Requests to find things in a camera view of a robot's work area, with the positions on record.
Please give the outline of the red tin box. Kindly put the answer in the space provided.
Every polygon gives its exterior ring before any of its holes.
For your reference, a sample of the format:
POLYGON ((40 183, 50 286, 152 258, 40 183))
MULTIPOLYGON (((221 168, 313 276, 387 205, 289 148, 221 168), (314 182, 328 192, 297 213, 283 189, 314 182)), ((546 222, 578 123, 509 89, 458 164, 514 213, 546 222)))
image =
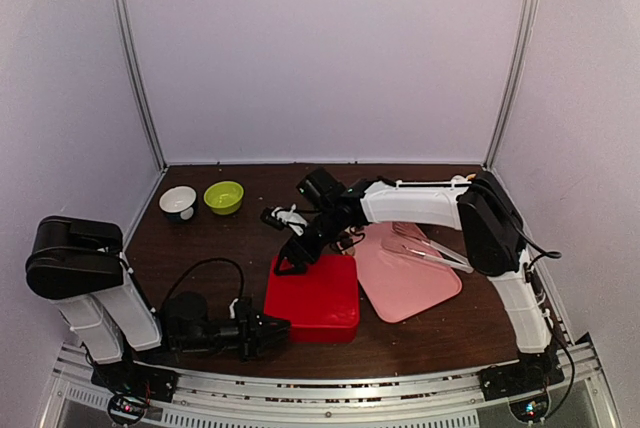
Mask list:
POLYGON ((292 324, 289 339, 293 343, 350 343, 356 338, 358 326, 358 323, 352 325, 292 324))

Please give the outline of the red tin lid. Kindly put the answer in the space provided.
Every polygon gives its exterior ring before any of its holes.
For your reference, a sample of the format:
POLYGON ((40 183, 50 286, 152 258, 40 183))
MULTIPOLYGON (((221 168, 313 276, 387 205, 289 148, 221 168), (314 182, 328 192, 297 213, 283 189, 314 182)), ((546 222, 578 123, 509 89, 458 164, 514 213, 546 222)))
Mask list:
POLYGON ((360 322, 355 258, 324 255, 303 275, 269 275, 264 312, 292 324, 352 325, 360 322))

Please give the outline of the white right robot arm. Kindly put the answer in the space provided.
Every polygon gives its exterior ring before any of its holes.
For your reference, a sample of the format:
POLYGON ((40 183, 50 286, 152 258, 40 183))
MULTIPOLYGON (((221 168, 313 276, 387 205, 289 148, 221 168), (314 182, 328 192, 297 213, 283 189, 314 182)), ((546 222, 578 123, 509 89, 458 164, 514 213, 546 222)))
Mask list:
POLYGON ((306 175, 298 192, 310 211, 294 206, 267 207, 263 223, 288 229, 274 271, 298 275, 316 263, 323 250, 350 228, 404 222, 461 232, 471 267, 496 288, 516 335, 523 360, 513 367, 519 388, 535 388, 551 372, 546 355, 552 344, 550 321, 527 273, 535 243, 526 236, 521 215, 494 175, 482 171, 441 182, 362 179, 345 186, 324 168, 306 175))

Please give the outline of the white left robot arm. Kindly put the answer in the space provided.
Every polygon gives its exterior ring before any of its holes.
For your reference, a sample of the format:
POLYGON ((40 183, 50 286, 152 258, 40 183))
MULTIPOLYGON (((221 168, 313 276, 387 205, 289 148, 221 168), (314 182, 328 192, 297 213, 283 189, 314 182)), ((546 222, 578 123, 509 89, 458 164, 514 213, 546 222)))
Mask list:
POLYGON ((106 377, 123 392, 137 390, 144 372, 132 353, 259 357, 285 342, 289 321, 255 309, 237 295, 229 316, 212 320, 205 297, 171 289, 159 309, 147 300, 123 252, 121 229, 109 222, 48 216, 36 229, 25 263, 26 282, 49 300, 106 377))

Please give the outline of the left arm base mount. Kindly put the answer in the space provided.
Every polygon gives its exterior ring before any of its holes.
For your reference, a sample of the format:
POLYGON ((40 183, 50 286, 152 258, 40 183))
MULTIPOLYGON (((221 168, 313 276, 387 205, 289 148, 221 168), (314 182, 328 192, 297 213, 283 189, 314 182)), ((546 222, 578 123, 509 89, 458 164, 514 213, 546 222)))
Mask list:
POLYGON ((178 373, 173 370, 121 361, 95 365, 91 383, 112 393, 170 403, 178 378, 178 373))

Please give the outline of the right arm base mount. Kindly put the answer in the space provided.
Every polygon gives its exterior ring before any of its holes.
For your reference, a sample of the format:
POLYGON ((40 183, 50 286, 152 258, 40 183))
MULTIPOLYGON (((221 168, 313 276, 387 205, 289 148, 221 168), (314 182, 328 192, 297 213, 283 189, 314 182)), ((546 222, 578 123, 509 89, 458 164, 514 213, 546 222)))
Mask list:
POLYGON ((481 370, 478 377, 486 401, 542 392, 565 380, 560 368, 545 370, 541 365, 525 366, 522 363, 488 367, 481 370))

